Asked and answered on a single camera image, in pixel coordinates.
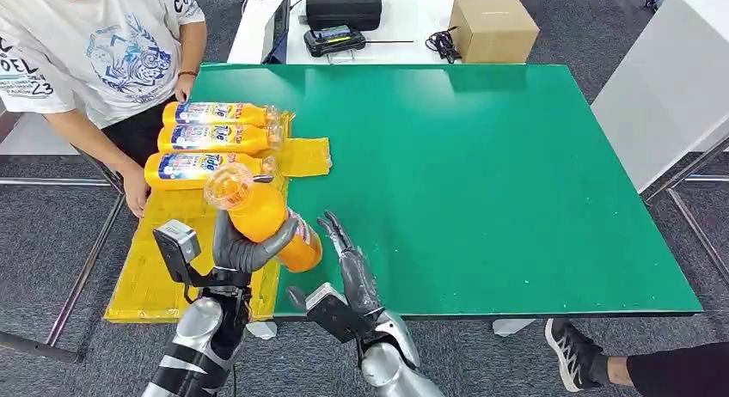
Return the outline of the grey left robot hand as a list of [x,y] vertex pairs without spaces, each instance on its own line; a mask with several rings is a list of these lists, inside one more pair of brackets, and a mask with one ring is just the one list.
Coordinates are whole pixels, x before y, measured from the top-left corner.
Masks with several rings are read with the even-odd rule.
[[214,265],[246,273],[256,272],[291,242],[296,231],[297,221],[290,218],[273,236],[254,242],[235,228],[227,211],[218,211],[212,237]]

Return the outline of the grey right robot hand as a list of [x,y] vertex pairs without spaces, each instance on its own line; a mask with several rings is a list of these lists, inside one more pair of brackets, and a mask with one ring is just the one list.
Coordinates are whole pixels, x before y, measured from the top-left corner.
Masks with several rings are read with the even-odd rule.
[[348,311],[343,306],[328,305],[324,302],[322,315],[331,321],[362,320],[371,325],[379,323],[385,311],[375,283],[375,279],[366,264],[365,255],[360,247],[353,243],[339,218],[331,211],[324,211],[317,223],[325,230],[338,256],[340,275]]

